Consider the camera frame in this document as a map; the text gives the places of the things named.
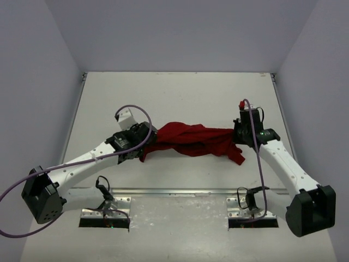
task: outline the metal bracket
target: metal bracket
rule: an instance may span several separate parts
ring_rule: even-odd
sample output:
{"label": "metal bracket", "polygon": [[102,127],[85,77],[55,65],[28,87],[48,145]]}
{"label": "metal bracket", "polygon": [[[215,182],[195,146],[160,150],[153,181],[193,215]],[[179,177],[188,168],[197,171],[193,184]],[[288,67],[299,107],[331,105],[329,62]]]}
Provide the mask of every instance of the metal bracket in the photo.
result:
{"label": "metal bracket", "polygon": [[[240,198],[240,205],[241,207],[245,207],[246,201],[245,196],[242,196]],[[236,220],[242,220],[242,219],[251,219],[252,215],[255,215],[255,217],[261,216],[264,214],[264,210],[258,209],[258,210],[249,210],[249,209],[241,209],[239,207],[238,199],[236,196],[230,196],[227,198],[227,212],[228,212],[228,219],[236,219]],[[263,219],[276,219],[276,215],[267,211],[267,215],[263,217]]]}
{"label": "metal bracket", "polygon": [[[130,215],[131,209],[131,197],[130,196],[114,196],[114,202],[111,204],[110,208],[112,210],[118,209]],[[83,209],[81,211],[80,218],[83,219],[103,219],[103,213],[98,211],[92,211],[89,209]],[[126,219],[124,214],[109,211],[105,216],[105,219]]]}

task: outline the white wall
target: white wall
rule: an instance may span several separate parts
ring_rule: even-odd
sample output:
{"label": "white wall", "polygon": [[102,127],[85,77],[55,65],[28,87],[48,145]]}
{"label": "white wall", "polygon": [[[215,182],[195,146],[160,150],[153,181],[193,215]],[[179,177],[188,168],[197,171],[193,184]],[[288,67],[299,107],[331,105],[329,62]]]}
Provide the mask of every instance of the white wall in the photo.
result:
{"label": "white wall", "polygon": [[46,0],[85,71],[275,72],[317,0]]}
{"label": "white wall", "polygon": [[[57,164],[81,72],[43,0],[0,1],[0,192],[36,165]],[[21,188],[0,203],[0,227],[27,233]],[[0,260],[19,261],[25,239],[0,236]]]}
{"label": "white wall", "polygon": [[337,192],[330,236],[348,261],[349,1],[319,1],[277,74],[277,86],[301,165]]}

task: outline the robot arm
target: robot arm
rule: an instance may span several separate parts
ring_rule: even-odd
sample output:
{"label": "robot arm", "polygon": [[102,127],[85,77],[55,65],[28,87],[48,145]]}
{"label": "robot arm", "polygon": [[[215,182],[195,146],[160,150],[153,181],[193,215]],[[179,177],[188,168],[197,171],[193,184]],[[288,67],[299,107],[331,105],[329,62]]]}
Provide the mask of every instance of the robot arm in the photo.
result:
{"label": "robot arm", "polygon": [[[138,124],[130,109],[116,115],[116,120],[121,132],[114,133],[91,151],[65,163],[64,166],[61,165],[62,168],[27,180],[22,191],[22,198],[38,224],[54,220],[62,212],[69,210],[108,209],[111,206],[114,198],[103,185],[99,184],[99,180],[91,188],[73,187],[105,168],[120,164],[127,159],[140,157],[143,155],[144,147],[155,140],[157,133],[157,130],[147,122]],[[151,129],[151,135],[144,146],[135,151],[110,156],[139,145],[147,137],[149,129]],[[70,163],[81,161],[86,161],[86,163],[69,166]],[[31,170],[29,174],[41,170],[43,169],[39,166]]]}
{"label": "robot arm", "polygon": [[[321,186],[312,179],[285,149],[280,137],[272,129],[264,129],[258,109],[252,109],[258,152],[278,175],[289,195],[278,195],[266,190],[268,210],[284,219],[296,236],[304,236],[325,228],[335,222],[335,191]],[[151,130],[147,143],[156,138],[157,130],[147,122],[138,124],[129,109],[116,115],[121,132],[113,134],[99,146],[65,164],[88,161],[88,163],[62,167],[27,180],[22,197],[38,224],[56,219],[59,214],[75,209],[108,209],[113,196],[99,182],[91,188],[73,188],[77,183],[96,172],[120,164],[127,159],[143,155],[143,148],[125,152],[143,141]],[[240,104],[240,118],[234,125],[233,142],[254,148],[249,109]],[[37,167],[30,174],[42,170]],[[246,203],[251,212],[264,208],[262,187],[248,189]]]}
{"label": "robot arm", "polygon": [[[335,191],[321,186],[311,178],[285,149],[280,137],[272,129],[264,129],[258,109],[251,109],[260,157],[275,171],[289,196],[266,191],[268,210],[287,222],[296,236],[304,236],[335,223]],[[254,148],[249,109],[240,104],[240,118],[234,121],[236,144]],[[250,211],[264,208],[262,187],[247,190],[246,203]]]}

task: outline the red towel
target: red towel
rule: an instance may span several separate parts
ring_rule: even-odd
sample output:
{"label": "red towel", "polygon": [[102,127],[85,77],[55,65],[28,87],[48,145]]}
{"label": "red towel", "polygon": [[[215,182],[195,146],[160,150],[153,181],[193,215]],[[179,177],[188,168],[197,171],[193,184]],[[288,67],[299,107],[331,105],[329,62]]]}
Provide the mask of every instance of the red towel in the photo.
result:
{"label": "red towel", "polygon": [[190,126],[171,122],[158,130],[156,143],[145,148],[140,161],[144,162],[150,152],[173,148],[178,153],[191,157],[206,154],[218,157],[228,156],[230,160],[241,165],[245,158],[241,155],[242,150],[232,142],[233,132],[233,129],[207,128],[201,124]]}

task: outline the white tabletop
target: white tabletop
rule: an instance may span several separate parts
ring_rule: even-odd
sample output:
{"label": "white tabletop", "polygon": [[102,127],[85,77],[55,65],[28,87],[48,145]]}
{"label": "white tabletop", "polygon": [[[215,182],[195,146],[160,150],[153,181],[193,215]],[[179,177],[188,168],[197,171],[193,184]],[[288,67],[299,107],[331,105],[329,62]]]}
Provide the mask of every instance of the white tabletop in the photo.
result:
{"label": "white tabletop", "polygon": [[[146,109],[158,128],[171,121],[231,128],[243,98],[264,108],[265,126],[275,129],[290,150],[269,74],[89,73],[65,161],[116,132],[113,116],[124,104]],[[145,119],[133,112],[137,120]],[[141,187],[145,192],[150,188],[258,186],[255,153],[242,149],[246,158],[242,166],[224,157],[190,158],[168,151],[149,155],[144,164],[130,160],[102,173],[112,187]],[[283,187],[265,163],[263,170],[266,185]],[[90,187],[94,179],[80,185]],[[79,228],[80,212],[66,212],[42,233],[29,237],[21,261],[336,261],[327,230],[297,238],[280,219],[279,228],[228,230],[224,196],[133,196],[129,233]],[[31,230],[36,228],[33,222]]]}
{"label": "white tabletop", "polygon": [[[269,74],[259,73],[88,73],[65,160],[71,160],[119,131],[114,114],[125,104],[144,108],[158,129],[168,122],[233,128],[238,104],[248,98],[265,111],[265,128],[273,128],[291,151]],[[145,117],[136,109],[135,119]],[[255,152],[246,147],[241,165],[213,155],[187,157],[174,150],[154,152],[103,170],[78,186],[93,185],[106,176],[116,188],[237,188],[260,185]],[[266,185],[284,188],[266,164]]]}

